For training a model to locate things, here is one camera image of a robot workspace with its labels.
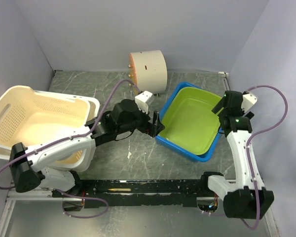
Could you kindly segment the white plastic basket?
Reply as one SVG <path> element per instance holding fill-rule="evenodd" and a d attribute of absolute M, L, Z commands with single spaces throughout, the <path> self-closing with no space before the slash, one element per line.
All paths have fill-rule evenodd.
<path fill-rule="evenodd" d="M 46 167 L 85 171 L 96 147 L 86 123 L 99 107 L 93 97 L 8 89 L 0 97 L 0 159 L 9 160 L 12 146 L 21 143 L 36 172 Z"/>

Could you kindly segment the cream perforated laundry basket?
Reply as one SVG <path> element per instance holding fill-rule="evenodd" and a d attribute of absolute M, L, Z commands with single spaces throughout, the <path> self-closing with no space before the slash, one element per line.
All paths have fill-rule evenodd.
<path fill-rule="evenodd" d="M 73 134 L 99 108 L 93 97 L 9 88 L 0 97 L 0 159 L 8 160 L 16 143 L 39 145 Z"/>

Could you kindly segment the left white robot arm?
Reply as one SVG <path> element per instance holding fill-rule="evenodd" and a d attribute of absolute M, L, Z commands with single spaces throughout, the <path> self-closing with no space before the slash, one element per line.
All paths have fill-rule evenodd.
<path fill-rule="evenodd" d="M 115 104 L 112 110 L 101 111 L 72 136 L 32 148 L 22 142 L 14 144 L 9 159 L 14 188 L 18 193 L 37 187 L 60 189 L 76 197 L 81 194 L 82 184 L 75 169 L 52 168 L 51 164 L 67 159 L 75 152 L 116 141 L 118 135 L 126 132 L 138 130 L 155 137 L 164 128 L 159 112 L 155 111 L 152 118 L 149 116 L 146 102 L 124 99 Z"/>

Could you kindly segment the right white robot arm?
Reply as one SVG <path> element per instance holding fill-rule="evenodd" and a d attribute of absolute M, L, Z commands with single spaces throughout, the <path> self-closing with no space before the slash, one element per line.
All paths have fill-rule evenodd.
<path fill-rule="evenodd" d="M 231 148 L 236 181 L 228 182 L 219 172 L 204 172 L 200 192 L 204 196 L 216 194 L 223 202 L 228 218 L 260 220 L 274 201 L 259 174 L 253 145 L 249 109 L 257 97 L 248 92 L 227 90 L 212 112 L 219 117 L 220 127 Z"/>

